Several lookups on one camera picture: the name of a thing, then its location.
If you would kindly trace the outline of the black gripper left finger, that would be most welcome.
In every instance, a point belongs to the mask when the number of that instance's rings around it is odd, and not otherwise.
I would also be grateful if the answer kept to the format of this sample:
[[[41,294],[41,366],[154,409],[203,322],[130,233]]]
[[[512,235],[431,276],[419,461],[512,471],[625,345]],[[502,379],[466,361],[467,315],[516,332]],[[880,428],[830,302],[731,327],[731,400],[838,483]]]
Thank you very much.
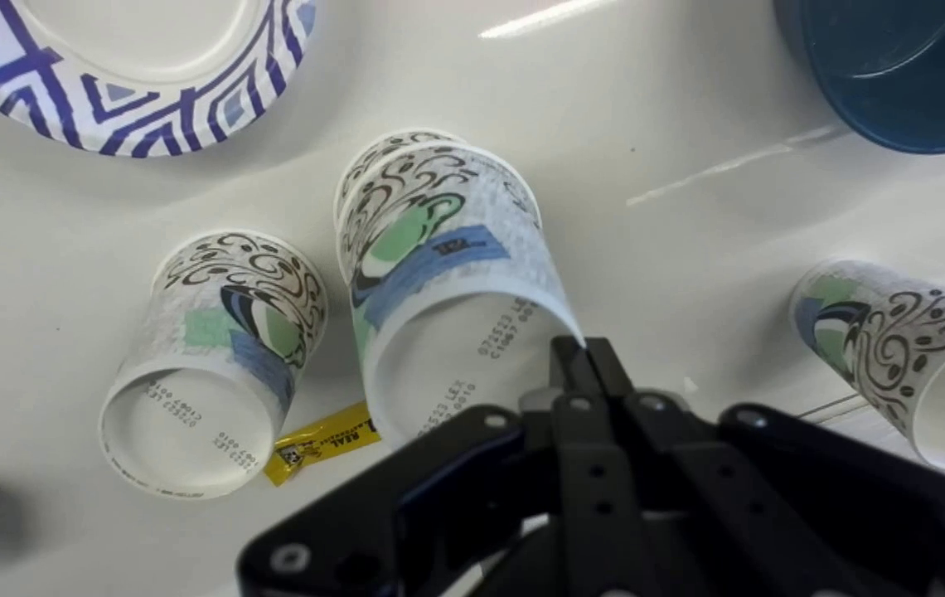
[[[637,597],[633,391],[604,337],[550,340],[540,412],[472,409],[253,537],[240,597]]]

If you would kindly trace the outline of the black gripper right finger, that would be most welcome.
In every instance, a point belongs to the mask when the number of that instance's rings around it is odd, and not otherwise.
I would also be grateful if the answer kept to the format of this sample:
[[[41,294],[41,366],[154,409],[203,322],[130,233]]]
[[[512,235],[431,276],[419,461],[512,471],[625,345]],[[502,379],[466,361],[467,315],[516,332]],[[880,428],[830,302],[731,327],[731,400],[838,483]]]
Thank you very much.
[[[588,354],[650,525],[691,530],[738,597],[945,597],[945,473],[765,406],[718,426]]]

